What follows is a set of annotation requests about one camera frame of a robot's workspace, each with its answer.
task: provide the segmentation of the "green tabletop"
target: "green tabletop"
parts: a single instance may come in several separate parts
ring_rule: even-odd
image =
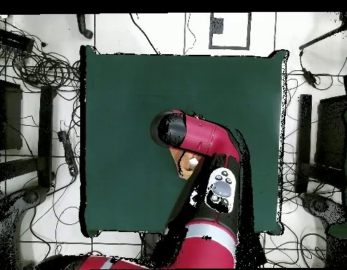
[[[150,122],[170,109],[242,132],[251,154],[255,229],[275,230],[287,56],[98,55],[87,46],[87,230],[164,230],[185,180],[169,150],[152,141]]]

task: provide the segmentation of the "black stand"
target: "black stand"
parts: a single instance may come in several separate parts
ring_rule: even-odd
[[[339,20],[342,22],[341,26],[336,28],[335,30],[332,30],[324,35],[321,35],[320,37],[311,40],[304,45],[300,46],[299,49],[302,51],[304,48],[307,48],[308,46],[312,46],[313,44],[326,39],[327,37],[331,37],[332,35],[335,35],[336,33],[340,33],[342,31],[347,30],[347,13],[339,13]]]
[[[93,33],[90,30],[87,30],[85,23],[85,15],[76,15],[77,16],[77,24],[79,26],[79,31],[82,35],[84,35],[87,39],[92,39]]]

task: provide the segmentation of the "small object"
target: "small object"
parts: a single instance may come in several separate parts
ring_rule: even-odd
[[[72,150],[72,145],[68,138],[66,131],[58,132],[58,140],[63,143],[65,150],[65,160],[69,167],[69,173],[72,177],[76,177],[79,174],[79,170],[76,165],[76,160],[74,158],[74,151]]]
[[[189,159],[188,162],[190,163],[190,170],[193,170],[199,163],[199,161],[195,157]]]

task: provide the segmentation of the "black border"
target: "black border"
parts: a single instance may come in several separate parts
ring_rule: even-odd
[[[79,221],[82,234],[89,238],[86,229],[85,210],[86,210],[86,46],[80,46],[80,112],[81,112],[81,148],[80,148],[80,208]]]

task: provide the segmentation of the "floor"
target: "floor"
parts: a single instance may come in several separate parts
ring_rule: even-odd
[[[339,26],[338,13],[252,13],[251,36],[248,51],[232,49],[209,49],[209,17],[210,13],[169,13],[169,14],[138,14],[132,15],[133,19],[149,36],[150,41],[160,53],[175,55],[233,55],[233,56],[268,56],[272,51],[285,49],[289,51],[287,73],[288,84],[292,100],[287,108],[284,141],[285,170],[288,171],[287,180],[292,180],[294,171],[290,169],[294,162],[296,147],[295,129],[297,115],[297,100],[300,94],[312,94],[313,115],[317,115],[317,105],[321,98],[329,98],[345,94],[343,85],[338,81],[337,75],[347,73],[347,32],[337,34],[314,46],[307,48],[302,56],[303,66],[314,74],[328,73],[331,77],[320,77],[318,86],[325,91],[314,89],[305,83],[301,74],[299,61],[299,46],[303,43],[324,34]],[[215,13],[215,18],[225,18],[225,22],[236,26],[237,32],[222,35],[220,40],[213,40],[217,45],[245,46],[246,36],[241,28],[247,28],[247,17],[238,13]],[[154,53],[145,36],[134,25],[129,14],[100,14],[86,15],[86,26],[94,32],[94,38],[86,39],[80,35],[77,28],[75,15],[12,15],[7,20],[8,24],[0,22],[0,28],[15,30],[9,24],[35,35],[47,43],[45,52],[59,53],[66,57],[72,65],[79,59],[79,47],[83,44],[95,46],[100,53]],[[28,92],[22,82],[12,77],[15,76],[11,67],[3,71],[6,80],[21,84],[22,90]],[[69,87],[61,94],[71,99],[75,92]],[[27,139],[34,155],[37,154],[38,129],[34,121],[39,119],[38,94],[25,93],[22,101],[22,134]],[[69,125],[74,100],[65,100],[56,97],[53,111],[53,129],[55,131]],[[76,146],[79,155],[79,127],[77,132],[71,133],[72,145]],[[315,124],[313,124],[311,157],[314,155]],[[22,158],[30,155],[25,143],[20,150],[7,150],[2,152],[1,161]],[[58,169],[56,189],[66,186],[71,178],[63,157],[63,146],[58,140],[53,141],[53,169]],[[1,184],[1,190],[10,193],[27,184],[35,183],[36,174],[26,174]],[[121,257],[136,257],[140,254],[140,238],[138,233],[102,232],[99,236],[90,239],[81,234],[78,221],[79,187],[77,181],[68,188],[58,191],[38,206],[33,230],[46,242],[51,251],[49,255],[61,252],[64,255],[77,255],[90,251],[97,251],[104,255]],[[310,183],[309,189],[315,190],[317,184]],[[331,186],[324,186],[320,192],[332,195],[337,202],[341,201],[340,193],[334,192]],[[261,240],[264,245],[269,262],[265,267],[322,267],[322,258],[325,255],[325,241],[319,236],[309,235],[303,241],[304,256],[299,251],[297,242],[307,233],[316,233],[325,237],[320,221],[305,212],[300,206],[300,199],[294,198],[295,194],[284,192],[285,202],[282,206],[282,222],[287,227],[281,236],[269,236],[262,233]],[[20,245],[22,258],[26,261],[40,262],[48,252],[48,245],[35,238],[29,230],[33,217],[33,210],[25,215],[21,226]]]

